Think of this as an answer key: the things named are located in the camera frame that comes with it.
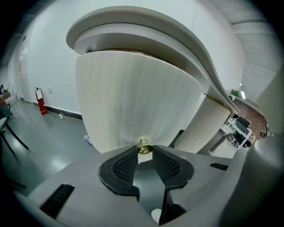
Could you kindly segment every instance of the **white door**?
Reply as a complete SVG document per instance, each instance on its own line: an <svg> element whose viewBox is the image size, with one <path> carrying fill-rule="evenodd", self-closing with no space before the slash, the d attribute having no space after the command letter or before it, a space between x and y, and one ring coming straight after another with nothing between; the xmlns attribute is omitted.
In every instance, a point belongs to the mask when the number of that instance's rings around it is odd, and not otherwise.
<svg viewBox="0 0 284 227"><path fill-rule="evenodd" d="M32 103L31 93L28 86L28 45L26 40L22 42L20 50L20 80L23 90L23 98L26 102Z"/></svg>

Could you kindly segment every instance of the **black baseboard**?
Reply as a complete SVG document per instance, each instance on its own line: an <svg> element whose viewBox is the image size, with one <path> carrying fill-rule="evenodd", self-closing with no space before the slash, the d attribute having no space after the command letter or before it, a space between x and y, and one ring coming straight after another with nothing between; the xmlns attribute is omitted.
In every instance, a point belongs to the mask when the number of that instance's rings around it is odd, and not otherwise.
<svg viewBox="0 0 284 227"><path fill-rule="evenodd" d="M37 102L32 102L32 103L36 106L39 106L39 104ZM81 114L76 114L76 113L68 112L68 111L65 111L65 110L59 110L59 109L56 109L56 108L53 108L53 107L50 107L50 106L46 106L46 109L48 111L53 112L53 113L62 114L63 116L82 120Z"/></svg>

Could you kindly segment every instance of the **ceiling light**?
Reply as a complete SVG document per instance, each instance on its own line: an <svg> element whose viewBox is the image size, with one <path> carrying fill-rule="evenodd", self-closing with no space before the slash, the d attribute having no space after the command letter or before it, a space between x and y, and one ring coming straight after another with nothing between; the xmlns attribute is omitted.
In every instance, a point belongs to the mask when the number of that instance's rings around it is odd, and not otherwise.
<svg viewBox="0 0 284 227"><path fill-rule="evenodd" d="M241 95L242 95L243 99L245 99L245 93L243 91L241 91Z"/></svg>

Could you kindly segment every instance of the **red fire extinguisher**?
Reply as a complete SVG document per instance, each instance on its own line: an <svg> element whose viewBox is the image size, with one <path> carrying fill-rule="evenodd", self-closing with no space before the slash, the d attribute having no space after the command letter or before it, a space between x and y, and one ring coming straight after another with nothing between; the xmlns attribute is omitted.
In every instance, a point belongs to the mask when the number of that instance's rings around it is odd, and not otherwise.
<svg viewBox="0 0 284 227"><path fill-rule="evenodd" d="M40 110L41 115L47 114L47 109L46 109L46 106L43 100L43 92L38 87L36 87L35 96L36 96L37 103L39 104L39 110Z"/></svg>

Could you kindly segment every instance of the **gray floor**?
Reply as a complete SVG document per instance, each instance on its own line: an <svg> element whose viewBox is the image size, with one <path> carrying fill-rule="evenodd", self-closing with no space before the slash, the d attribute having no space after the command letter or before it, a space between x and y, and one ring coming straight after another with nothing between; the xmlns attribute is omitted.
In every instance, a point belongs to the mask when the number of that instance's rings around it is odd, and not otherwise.
<svg viewBox="0 0 284 227"><path fill-rule="evenodd" d="M37 106L23 101L17 101L11 111L13 116L8 124L29 150L5 129L5 137L16 155L2 141L2 166L10 179L27 186L24 189L12 184L14 190L26 196L71 162L99 154L85 142L83 137L87 132L82 120L65 116L60 119L52 112L42 116ZM165 187L152 161L137 166L134 185L139 187L140 204L149 215L154 208L162 207Z"/></svg>

